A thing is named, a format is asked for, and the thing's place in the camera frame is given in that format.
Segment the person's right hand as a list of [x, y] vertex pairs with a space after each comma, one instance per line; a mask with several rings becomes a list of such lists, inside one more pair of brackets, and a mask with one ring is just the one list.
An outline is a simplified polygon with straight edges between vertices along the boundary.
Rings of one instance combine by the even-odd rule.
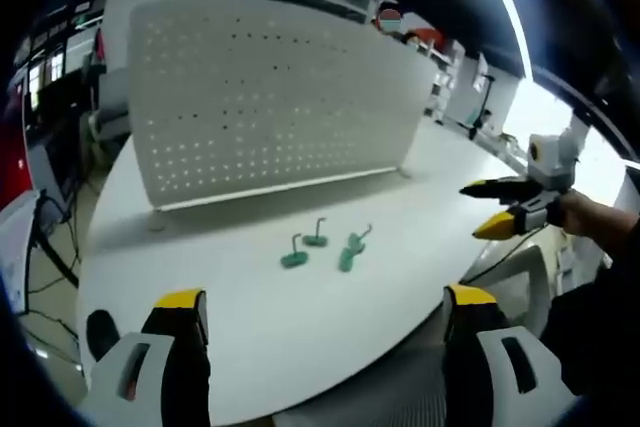
[[560, 226], [569, 234], [601, 241], [614, 233], [625, 232], [628, 219], [624, 212], [570, 191], [560, 197]]

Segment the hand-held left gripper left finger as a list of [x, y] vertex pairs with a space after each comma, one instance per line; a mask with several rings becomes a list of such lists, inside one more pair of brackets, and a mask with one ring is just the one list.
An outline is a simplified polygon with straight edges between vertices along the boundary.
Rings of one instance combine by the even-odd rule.
[[91, 426], [209, 426], [206, 291], [163, 296], [138, 332], [121, 334], [104, 309], [86, 322], [95, 364], [82, 402]]

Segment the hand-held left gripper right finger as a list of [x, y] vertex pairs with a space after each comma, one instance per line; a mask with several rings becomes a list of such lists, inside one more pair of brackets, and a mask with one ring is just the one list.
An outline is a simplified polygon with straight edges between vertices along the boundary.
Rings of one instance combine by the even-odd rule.
[[540, 339], [509, 323], [489, 292], [444, 288], [447, 426], [556, 426], [578, 397]]

